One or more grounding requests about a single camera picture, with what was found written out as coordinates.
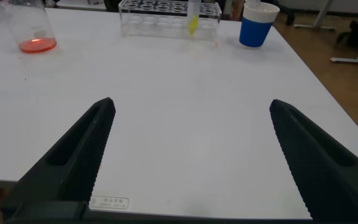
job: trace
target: red liquid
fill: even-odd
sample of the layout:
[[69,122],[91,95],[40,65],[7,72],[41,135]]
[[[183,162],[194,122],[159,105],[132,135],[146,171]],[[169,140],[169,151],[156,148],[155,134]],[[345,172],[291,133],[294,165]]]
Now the red liquid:
[[54,38],[39,38],[23,41],[19,44],[19,48],[24,53],[40,53],[56,47],[56,44]]

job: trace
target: white table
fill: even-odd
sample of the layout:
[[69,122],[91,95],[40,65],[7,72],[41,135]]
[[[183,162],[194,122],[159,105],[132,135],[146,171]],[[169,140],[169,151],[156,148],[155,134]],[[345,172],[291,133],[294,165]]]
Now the white table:
[[115,13],[47,13],[58,47],[45,54],[21,53],[0,24],[0,184],[107,96],[117,113],[93,195],[129,198],[122,212],[310,218],[273,130],[276,98],[358,156],[358,127],[274,28],[246,50],[240,22],[221,21],[217,47],[122,37]]

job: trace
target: paper cup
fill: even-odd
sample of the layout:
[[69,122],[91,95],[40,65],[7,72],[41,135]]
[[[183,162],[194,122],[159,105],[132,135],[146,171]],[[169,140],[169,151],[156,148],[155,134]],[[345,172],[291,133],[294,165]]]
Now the paper cup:
[[247,47],[260,47],[273,25],[280,9],[273,4],[261,2],[258,8],[250,8],[244,4],[240,43]]

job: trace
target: wooden floor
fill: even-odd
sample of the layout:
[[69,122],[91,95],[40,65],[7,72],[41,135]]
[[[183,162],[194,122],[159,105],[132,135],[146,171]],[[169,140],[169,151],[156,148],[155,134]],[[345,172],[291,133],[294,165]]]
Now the wooden floor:
[[[315,18],[297,14],[295,23],[312,24]],[[275,28],[358,125],[358,65],[330,61],[331,57],[357,58],[358,49],[335,46],[338,34],[349,31],[355,18],[327,16],[324,25],[335,27],[335,32],[286,26],[286,19],[286,15],[280,14]]]

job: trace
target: test tube rack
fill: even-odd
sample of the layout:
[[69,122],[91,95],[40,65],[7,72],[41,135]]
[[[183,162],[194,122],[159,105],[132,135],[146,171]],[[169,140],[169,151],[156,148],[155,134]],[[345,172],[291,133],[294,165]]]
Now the test tube rack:
[[190,35],[185,1],[122,0],[119,5],[123,36],[168,37],[217,42],[222,10],[218,3],[201,3],[198,28]]

